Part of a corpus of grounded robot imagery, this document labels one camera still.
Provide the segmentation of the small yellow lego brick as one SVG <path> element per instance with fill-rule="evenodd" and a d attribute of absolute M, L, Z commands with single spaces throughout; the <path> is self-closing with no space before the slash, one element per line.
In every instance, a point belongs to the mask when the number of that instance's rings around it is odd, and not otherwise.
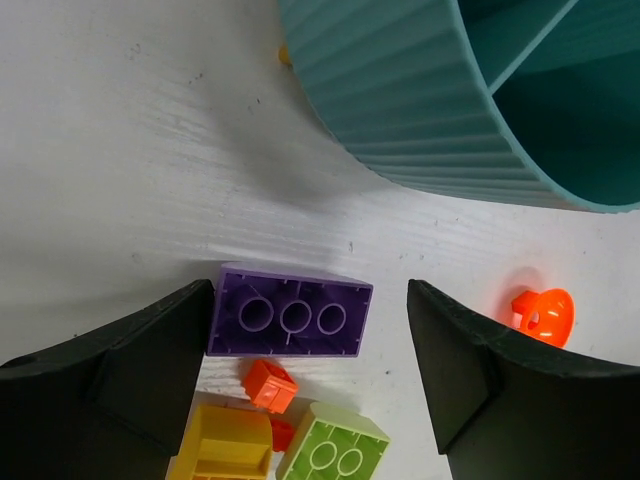
<path fill-rule="evenodd" d="M 286 66 L 291 66 L 292 65 L 292 61 L 291 61 L 290 56 L 289 56 L 288 48 L 285 45 L 282 45 L 279 48 L 279 50 L 278 50 L 278 59 L 282 64 L 284 64 Z"/>

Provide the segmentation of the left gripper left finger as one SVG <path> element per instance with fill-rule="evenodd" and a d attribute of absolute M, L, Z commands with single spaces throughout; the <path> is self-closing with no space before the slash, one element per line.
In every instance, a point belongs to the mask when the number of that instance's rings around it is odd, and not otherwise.
<path fill-rule="evenodd" d="M 162 479 L 182 442 L 214 288 L 148 307 L 1 367 L 4 479 Z"/>

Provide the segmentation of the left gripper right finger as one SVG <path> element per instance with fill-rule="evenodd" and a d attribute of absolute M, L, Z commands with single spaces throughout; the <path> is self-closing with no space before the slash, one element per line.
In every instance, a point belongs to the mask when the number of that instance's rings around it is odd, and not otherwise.
<path fill-rule="evenodd" d="M 562 350 L 410 280 L 411 336 L 456 479 L 635 479 L 639 370 Z"/>

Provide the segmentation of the long yellow lego brick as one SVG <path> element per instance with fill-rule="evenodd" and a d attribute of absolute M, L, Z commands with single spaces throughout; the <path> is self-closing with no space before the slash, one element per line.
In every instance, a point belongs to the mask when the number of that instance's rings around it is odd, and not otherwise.
<path fill-rule="evenodd" d="M 192 415 L 169 479 L 265 479 L 272 427 L 260 412 L 200 405 Z"/>

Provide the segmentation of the orange round lego piece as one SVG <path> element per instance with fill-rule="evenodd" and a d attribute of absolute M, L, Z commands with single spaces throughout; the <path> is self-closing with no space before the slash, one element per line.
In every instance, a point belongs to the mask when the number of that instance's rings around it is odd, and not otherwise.
<path fill-rule="evenodd" d="M 566 290 L 525 290 L 511 301 L 511 310 L 519 317 L 514 328 L 520 333 L 556 348 L 567 345 L 575 325 L 575 305 Z"/>

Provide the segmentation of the long purple lego brick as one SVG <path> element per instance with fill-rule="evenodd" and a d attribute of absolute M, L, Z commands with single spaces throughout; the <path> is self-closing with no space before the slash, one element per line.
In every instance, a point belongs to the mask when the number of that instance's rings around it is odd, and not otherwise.
<path fill-rule="evenodd" d="M 210 357 L 356 357 L 374 287 L 282 264 L 221 265 Z"/>

